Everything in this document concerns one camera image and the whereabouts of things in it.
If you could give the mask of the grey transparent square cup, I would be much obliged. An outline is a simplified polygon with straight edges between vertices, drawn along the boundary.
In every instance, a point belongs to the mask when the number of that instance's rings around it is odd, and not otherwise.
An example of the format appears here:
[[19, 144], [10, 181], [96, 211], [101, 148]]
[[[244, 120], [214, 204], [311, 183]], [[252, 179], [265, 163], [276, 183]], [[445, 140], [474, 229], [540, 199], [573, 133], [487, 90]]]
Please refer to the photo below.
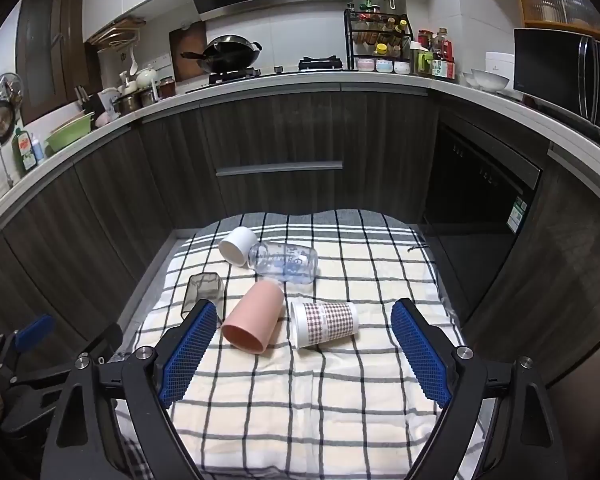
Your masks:
[[188, 279], [181, 307], [181, 318], [186, 318], [199, 301], [209, 301], [215, 306], [216, 317], [222, 321], [224, 315], [224, 282], [215, 272], [202, 272]]

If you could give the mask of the pink plastic cup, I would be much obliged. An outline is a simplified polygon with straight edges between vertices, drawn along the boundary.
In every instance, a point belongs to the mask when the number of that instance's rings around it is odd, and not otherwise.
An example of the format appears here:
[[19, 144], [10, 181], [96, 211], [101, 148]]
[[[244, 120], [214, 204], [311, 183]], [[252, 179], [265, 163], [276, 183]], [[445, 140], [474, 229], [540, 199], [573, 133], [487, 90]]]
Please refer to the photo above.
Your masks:
[[268, 348], [284, 303], [282, 289], [271, 281], [254, 283], [221, 327], [234, 347], [252, 354]]

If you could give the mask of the white ceramic cup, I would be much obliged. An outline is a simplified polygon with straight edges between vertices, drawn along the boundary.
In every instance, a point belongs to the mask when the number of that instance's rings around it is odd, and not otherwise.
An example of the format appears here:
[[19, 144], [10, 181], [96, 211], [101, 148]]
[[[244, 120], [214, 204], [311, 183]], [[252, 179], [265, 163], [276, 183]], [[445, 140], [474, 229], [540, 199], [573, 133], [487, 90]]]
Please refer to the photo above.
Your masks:
[[251, 247], [257, 242], [257, 235], [249, 228], [238, 226], [220, 241], [219, 251], [224, 260], [232, 266], [244, 266]]

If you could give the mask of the plaid paper cup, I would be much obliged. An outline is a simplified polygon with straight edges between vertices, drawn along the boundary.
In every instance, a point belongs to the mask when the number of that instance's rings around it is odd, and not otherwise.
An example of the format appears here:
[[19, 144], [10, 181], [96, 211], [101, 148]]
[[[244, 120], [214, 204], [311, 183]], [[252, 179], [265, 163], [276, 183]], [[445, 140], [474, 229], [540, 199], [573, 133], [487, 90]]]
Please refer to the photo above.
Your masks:
[[350, 302], [295, 299], [290, 305], [292, 348], [304, 349], [354, 336], [360, 329], [358, 310]]

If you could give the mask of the checkered white black cloth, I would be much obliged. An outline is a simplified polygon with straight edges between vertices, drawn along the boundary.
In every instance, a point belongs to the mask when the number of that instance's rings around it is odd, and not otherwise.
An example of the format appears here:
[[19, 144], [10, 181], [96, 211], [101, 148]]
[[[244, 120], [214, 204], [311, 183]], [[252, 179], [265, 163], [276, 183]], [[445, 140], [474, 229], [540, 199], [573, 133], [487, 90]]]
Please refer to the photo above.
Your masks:
[[177, 240], [126, 329], [121, 350], [152, 346], [181, 323], [189, 280], [219, 275], [223, 311], [257, 283], [221, 256], [238, 226], [260, 240], [309, 246], [318, 255], [309, 285], [288, 284], [298, 299], [347, 301], [358, 332], [294, 348], [287, 313], [260, 356], [215, 334], [184, 398], [170, 408], [178, 435], [207, 479], [402, 479], [440, 411], [426, 398], [394, 338], [392, 306], [413, 300], [454, 344], [462, 336], [442, 300], [434, 259], [414, 226], [367, 210], [305, 216], [242, 214]]

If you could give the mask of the clear glass bottle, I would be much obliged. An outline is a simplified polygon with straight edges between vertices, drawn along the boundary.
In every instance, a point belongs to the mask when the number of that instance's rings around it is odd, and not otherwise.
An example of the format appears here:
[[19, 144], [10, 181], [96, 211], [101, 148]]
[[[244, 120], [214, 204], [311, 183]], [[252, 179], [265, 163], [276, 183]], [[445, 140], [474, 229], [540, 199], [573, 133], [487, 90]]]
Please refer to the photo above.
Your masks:
[[315, 280], [318, 255], [311, 247], [260, 242], [249, 249], [247, 263], [250, 269], [266, 278], [306, 285]]

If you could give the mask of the built-in black dishwasher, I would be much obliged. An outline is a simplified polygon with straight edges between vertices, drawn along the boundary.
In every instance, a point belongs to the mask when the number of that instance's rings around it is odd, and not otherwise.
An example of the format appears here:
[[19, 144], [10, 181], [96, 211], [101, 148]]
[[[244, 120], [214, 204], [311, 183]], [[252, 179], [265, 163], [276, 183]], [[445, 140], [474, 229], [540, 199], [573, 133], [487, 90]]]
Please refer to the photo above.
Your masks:
[[420, 228], [461, 323], [514, 248], [541, 174], [492, 134], [460, 118], [438, 120]]

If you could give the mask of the green dish soap bottle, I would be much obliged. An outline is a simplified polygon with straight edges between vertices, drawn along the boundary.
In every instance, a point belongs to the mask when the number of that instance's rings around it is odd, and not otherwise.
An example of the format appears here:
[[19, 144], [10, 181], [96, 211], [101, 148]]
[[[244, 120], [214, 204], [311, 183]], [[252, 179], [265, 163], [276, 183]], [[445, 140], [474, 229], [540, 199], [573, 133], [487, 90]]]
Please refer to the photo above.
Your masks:
[[19, 173], [24, 176], [38, 166], [38, 160], [33, 151], [32, 139], [26, 130], [17, 128], [12, 138], [12, 151]]

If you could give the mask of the hanging frying pan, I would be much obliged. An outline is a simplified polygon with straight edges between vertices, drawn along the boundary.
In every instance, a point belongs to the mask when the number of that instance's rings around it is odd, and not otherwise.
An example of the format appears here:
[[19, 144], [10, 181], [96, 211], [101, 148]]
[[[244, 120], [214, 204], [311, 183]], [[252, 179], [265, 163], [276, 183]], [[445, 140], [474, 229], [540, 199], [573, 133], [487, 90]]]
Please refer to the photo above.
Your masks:
[[16, 73], [0, 76], [0, 145], [14, 133], [23, 102], [23, 83]]

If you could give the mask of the white bowl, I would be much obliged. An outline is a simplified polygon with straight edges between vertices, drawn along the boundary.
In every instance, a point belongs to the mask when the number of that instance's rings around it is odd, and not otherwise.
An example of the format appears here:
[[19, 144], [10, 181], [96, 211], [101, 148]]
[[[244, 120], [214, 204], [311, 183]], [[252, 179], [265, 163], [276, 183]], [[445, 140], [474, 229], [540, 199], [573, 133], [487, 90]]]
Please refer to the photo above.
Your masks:
[[507, 77], [492, 74], [485, 70], [472, 70], [471, 75], [474, 77], [478, 87], [486, 92], [496, 93], [504, 91], [509, 83]]

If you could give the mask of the white rice cooker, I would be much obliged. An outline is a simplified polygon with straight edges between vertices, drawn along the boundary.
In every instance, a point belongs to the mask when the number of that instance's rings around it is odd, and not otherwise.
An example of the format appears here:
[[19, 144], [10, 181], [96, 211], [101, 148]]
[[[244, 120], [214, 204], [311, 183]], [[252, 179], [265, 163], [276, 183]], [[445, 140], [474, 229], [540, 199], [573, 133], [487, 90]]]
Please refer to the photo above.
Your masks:
[[513, 53], [488, 51], [484, 66], [488, 73], [506, 77], [508, 79], [506, 88], [513, 88], [515, 73], [515, 55]]

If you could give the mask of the black microwave oven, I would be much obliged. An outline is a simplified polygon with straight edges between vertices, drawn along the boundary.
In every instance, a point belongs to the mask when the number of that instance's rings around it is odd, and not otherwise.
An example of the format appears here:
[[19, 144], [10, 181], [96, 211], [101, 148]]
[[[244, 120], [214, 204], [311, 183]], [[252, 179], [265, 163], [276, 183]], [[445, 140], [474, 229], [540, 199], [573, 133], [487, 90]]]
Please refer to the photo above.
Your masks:
[[514, 89], [600, 130], [600, 40], [558, 29], [514, 30]]

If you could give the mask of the black wok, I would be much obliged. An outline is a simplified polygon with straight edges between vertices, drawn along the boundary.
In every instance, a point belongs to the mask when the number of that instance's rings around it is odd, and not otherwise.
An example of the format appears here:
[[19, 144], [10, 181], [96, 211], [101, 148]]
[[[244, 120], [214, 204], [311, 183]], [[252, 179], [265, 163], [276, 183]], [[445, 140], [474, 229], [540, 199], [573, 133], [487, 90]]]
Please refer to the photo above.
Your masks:
[[245, 70], [257, 61], [262, 46], [257, 41], [237, 35], [224, 35], [213, 39], [204, 52], [183, 51], [181, 58], [195, 61], [207, 74], [224, 74]]

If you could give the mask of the gas stove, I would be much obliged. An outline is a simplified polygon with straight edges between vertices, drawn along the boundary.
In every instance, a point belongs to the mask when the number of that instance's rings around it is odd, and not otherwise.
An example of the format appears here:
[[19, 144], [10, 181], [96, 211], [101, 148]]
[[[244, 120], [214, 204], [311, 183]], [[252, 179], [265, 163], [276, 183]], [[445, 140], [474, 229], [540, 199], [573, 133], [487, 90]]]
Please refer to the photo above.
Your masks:
[[303, 72], [329, 72], [330, 70], [343, 70], [342, 61], [336, 55], [331, 55], [328, 58], [310, 58], [309, 56], [304, 56], [300, 58], [298, 67], [295, 70], [285, 70], [283, 65], [279, 65], [274, 66], [272, 72], [263, 73], [260, 68], [248, 67], [224, 74], [211, 74], [209, 76], [209, 84], [213, 86], [214, 84], [226, 84], [227, 82], [262, 76], [278, 76]]

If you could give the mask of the black spice rack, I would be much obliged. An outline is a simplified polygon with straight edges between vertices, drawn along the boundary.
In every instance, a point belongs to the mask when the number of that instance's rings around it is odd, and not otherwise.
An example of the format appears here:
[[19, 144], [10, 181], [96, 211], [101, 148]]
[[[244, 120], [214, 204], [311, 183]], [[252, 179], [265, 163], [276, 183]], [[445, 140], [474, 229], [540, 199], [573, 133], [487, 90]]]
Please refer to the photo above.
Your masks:
[[343, 24], [348, 70], [358, 70], [359, 60], [380, 58], [411, 64], [414, 32], [406, 13], [384, 13], [378, 6], [362, 11], [346, 9]]

